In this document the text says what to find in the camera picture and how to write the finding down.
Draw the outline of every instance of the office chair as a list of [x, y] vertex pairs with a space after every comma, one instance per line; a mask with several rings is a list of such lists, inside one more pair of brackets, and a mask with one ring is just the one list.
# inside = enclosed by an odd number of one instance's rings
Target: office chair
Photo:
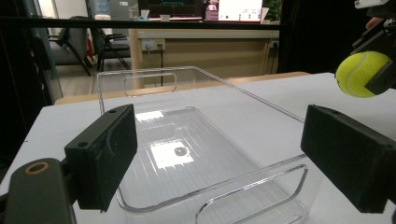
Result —
[[130, 58], [130, 44], [125, 35], [106, 35], [102, 29], [91, 28], [93, 44], [98, 52], [97, 70], [103, 72], [105, 59], [119, 59], [126, 70], [131, 70], [124, 58]]
[[63, 28], [59, 35], [49, 36], [49, 45], [56, 65], [81, 64], [88, 76], [91, 76], [86, 28]]

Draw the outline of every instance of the white tabletop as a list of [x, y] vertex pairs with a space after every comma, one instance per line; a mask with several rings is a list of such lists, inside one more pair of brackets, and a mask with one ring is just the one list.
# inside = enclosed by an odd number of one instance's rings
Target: white tabletop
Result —
[[[305, 117], [308, 105], [326, 106], [396, 139], [396, 91], [387, 91], [370, 99], [352, 98], [338, 89], [333, 74], [257, 81], [239, 86], [301, 118]], [[99, 104], [96, 101], [43, 108], [3, 180], [0, 194], [7, 192], [12, 172], [25, 163], [41, 158], [62, 160], [64, 146], [99, 116]], [[115, 199], [108, 212], [103, 214], [79, 210], [76, 204], [74, 208], [78, 223], [125, 221]], [[330, 180], [325, 178], [306, 223], [390, 223], [394, 209], [395, 205], [389, 202], [384, 214], [361, 214]]]

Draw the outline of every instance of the yellow tennis ball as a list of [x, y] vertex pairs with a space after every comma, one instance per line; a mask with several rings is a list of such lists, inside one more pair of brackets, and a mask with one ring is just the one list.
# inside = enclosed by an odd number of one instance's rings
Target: yellow tennis ball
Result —
[[338, 86], [343, 92], [355, 97], [375, 96], [364, 86], [388, 62], [387, 55], [375, 51], [355, 53], [347, 57], [335, 72]]

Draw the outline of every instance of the power outlet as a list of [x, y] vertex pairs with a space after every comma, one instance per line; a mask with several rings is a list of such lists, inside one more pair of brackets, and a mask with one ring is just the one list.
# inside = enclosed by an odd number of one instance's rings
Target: power outlet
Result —
[[271, 39], [270, 48], [279, 48], [279, 39]]
[[165, 39], [142, 39], [142, 50], [165, 50]]

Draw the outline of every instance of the transparent storage container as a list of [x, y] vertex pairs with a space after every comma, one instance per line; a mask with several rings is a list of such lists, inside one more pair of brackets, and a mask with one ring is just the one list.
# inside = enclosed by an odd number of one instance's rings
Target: transparent storage container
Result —
[[97, 82], [102, 113], [134, 104], [126, 223], [304, 223], [322, 174], [300, 150], [303, 119], [197, 67]]

